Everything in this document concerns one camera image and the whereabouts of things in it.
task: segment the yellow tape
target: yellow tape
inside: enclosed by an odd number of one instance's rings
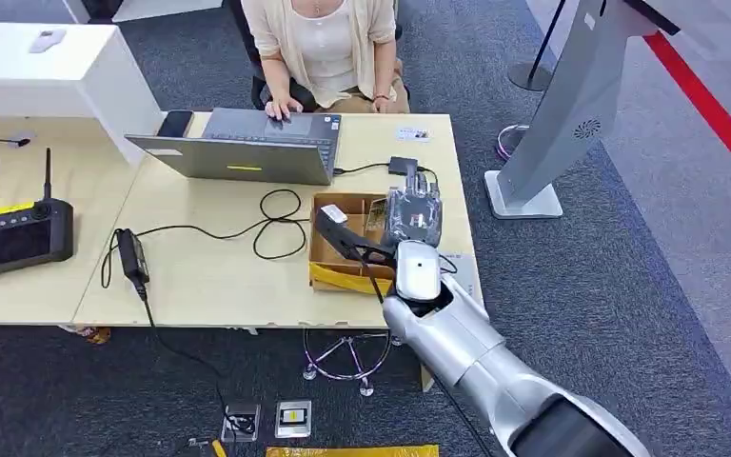
[[[223,449],[223,445],[220,443],[219,440],[212,441],[211,447],[214,448],[214,455],[216,457],[227,457],[226,450]]]
[[[241,171],[262,171],[262,167],[243,167],[240,165],[226,165],[227,169],[238,169]]]
[[[0,214],[6,214],[8,212],[16,212],[16,211],[20,211],[22,209],[30,209],[34,206],[35,206],[34,202],[29,202],[29,203],[22,203],[20,205],[12,205],[11,207],[1,207]]]
[[[313,280],[323,281],[339,288],[347,288],[357,292],[376,295],[374,293],[374,287],[371,285],[371,280],[368,277],[332,271],[331,269],[321,267],[315,262],[309,263],[309,276]],[[383,294],[388,293],[390,285],[391,281],[389,279],[377,278],[377,287],[380,288],[380,292]]]
[[[268,447],[266,457],[438,457],[438,445],[405,447],[364,447],[352,449],[312,449]]]

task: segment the laptop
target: laptop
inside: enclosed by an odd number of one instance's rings
[[[290,118],[279,122],[259,110],[215,109],[203,138],[125,137],[190,178],[328,186],[340,114],[292,113]]]

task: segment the office chair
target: office chair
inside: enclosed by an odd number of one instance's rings
[[[250,34],[250,26],[247,24],[245,12],[242,9],[242,0],[229,0],[228,7],[231,8],[231,15],[234,18],[234,24],[242,36],[245,52],[250,64],[253,68],[250,82],[250,102],[258,110],[265,109],[265,102],[262,101],[262,92],[265,90],[267,82],[265,81],[265,72],[262,70],[262,58],[253,41],[253,35]],[[402,27],[396,26],[396,40],[402,37]],[[304,107],[305,112],[313,112],[318,109],[318,103],[312,92],[298,84],[294,79],[290,78],[290,96],[296,99]],[[410,101],[410,90],[407,91],[407,101]]]

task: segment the power adapter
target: power adapter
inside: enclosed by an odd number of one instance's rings
[[[125,276],[136,287],[136,292],[141,299],[147,300],[145,284],[149,282],[149,270],[141,241],[129,228],[118,228],[113,232],[113,236],[116,237],[116,245],[119,248],[119,257],[122,259],[122,270],[125,272]]]
[[[400,176],[413,176],[419,167],[419,161],[409,159],[407,157],[392,156],[388,162],[388,174],[398,174]]]

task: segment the controller screen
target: controller screen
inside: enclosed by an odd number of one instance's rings
[[[0,230],[0,265],[49,253],[51,221]]]

